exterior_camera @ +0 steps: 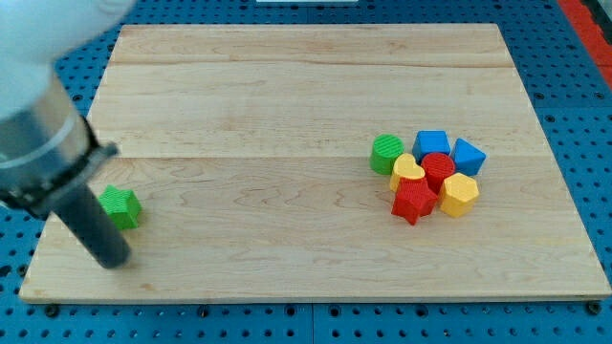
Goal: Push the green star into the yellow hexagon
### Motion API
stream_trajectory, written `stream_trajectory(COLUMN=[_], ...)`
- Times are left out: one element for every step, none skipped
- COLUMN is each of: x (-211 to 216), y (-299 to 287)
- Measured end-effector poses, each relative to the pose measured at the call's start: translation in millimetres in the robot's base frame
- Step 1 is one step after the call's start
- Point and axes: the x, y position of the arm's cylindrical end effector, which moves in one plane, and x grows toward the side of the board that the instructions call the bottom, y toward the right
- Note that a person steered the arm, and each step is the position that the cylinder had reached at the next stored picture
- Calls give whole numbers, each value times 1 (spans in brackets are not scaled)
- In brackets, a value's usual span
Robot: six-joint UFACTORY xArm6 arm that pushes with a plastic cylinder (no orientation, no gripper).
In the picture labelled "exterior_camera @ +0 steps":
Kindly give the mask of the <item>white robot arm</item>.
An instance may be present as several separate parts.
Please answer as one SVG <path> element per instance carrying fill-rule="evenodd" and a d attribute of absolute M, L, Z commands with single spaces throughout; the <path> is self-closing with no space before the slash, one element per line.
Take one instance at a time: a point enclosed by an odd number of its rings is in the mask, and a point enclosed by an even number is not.
<path fill-rule="evenodd" d="M 118 24 L 133 5 L 133 0 L 2 2 L 3 206 L 46 216 L 49 198 L 96 148 L 54 64 Z"/>

